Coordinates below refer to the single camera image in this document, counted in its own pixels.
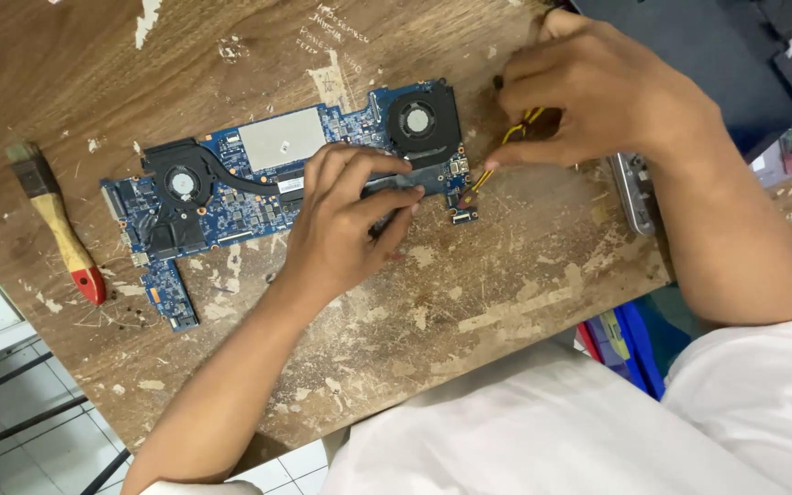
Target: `scratched table surface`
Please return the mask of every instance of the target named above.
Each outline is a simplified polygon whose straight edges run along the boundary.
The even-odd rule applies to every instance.
[[[177,263],[202,325],[155,318],[98,180],[138,149],[282,112],[446,77],[479,166],[506,122],[491,79],[545,6],[530,0],[289,3],[0,0],[0,284],[132,450],[265,290],[287,236]],[[317,85],[327,74],[339,84]],[[335,88],[335,94],[327,91]],[[100,308],[72,285],[4,150],[37,141],[102,267]],[[792,220],[792,184],[772,191]],[[280,377],[246,468],[564,330],[670,280],[627,227],[606,166],[494,176],[481,219],[423,202],[399,262],[336,299]]]

